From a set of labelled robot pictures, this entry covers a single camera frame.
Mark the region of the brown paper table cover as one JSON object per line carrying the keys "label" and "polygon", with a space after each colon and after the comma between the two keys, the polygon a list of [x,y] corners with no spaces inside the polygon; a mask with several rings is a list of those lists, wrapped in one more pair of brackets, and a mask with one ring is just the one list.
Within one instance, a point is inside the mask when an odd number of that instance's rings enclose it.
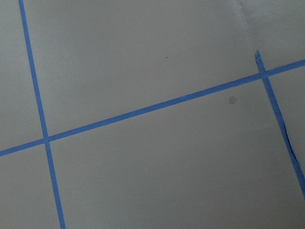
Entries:
{"label": "brown paper table cover", "polygon": [[302,0],[3,0],[3,229],[302,229]]}

